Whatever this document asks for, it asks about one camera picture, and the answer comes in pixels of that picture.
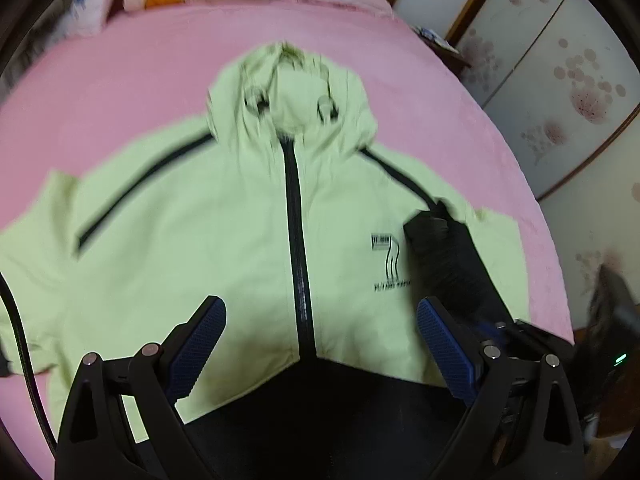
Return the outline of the white cartoon pillow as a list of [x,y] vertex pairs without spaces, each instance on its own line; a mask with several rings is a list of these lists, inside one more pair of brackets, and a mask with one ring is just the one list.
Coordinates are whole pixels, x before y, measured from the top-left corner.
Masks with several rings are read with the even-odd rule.
[[114,0],[54,0],[32,25],[32,32],[70,38],[94,36],[104,27]]

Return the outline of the pink bed sheet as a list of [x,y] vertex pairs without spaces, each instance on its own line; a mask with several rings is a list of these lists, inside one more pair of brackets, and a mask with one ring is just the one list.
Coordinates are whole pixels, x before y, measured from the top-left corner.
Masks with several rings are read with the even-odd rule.
[[[123,15],[45,55],[1,110],[1,233],[49,174],[80,178],[126,146],[205,113],[229,65],[289,44],[356,73],[375,142],[423,162],[477,209],[516,221],[528,308],[516,318],[570,338],[544,215],[501,134],[457,78],[394,18],[286,1]],[[186,424],[226,479],[417,479],[462,406],[437,385],[311,356]]]

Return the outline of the floral sliding wardrobe door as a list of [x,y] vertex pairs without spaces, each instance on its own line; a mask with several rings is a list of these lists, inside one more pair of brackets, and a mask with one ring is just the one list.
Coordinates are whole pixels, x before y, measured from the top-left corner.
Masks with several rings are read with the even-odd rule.
[[536,197],[551,192],[639,102],[639,71],[589,0],[486,0],[456,43],[461,81]]

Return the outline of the dark wooden nightstand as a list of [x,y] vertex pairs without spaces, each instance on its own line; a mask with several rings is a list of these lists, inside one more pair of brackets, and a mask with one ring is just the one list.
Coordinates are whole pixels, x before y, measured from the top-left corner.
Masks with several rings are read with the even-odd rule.
[[448,70],[450,70],[450,72],[453,73],[457,78],[461,77],[464,70],[471,67],[471,64],[462,56],[459,51],[457,53],[454,53],[448,50],[439,49],[438,47],[431,47],[428,44],[426,45],[442,61],[442,64],[444,64],[448,68]]

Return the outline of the light green hooded jacket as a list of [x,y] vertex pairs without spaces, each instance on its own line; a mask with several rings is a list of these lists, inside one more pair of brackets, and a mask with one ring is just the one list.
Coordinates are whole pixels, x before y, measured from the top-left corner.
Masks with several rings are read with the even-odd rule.
[[405,225],[442,200],[500,301],[528,308],[516,221],[477,209],[415,158],[375,142],[360,77],[270,44],[227,66],[205,113],[134,141],[90,174],[49,174],[1,233],[1,271],[53,425],[88,352],[131,356],[208,296],[227,325],[190,422],[318,358],[409,382],[442,378],[416,331]]

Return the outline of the papers on nightstand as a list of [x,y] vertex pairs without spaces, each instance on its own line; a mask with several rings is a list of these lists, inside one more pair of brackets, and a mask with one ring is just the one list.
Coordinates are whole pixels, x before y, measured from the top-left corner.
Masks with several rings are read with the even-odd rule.
[[418,35],[418,37],[428,44],[431,47],[438,47],[439,49],[448,50],[450,52],[457,53],[458,50],[454,47],[451,47],[449,42],[439,36],[437,32],[425,27],[414,26],[413,31]]

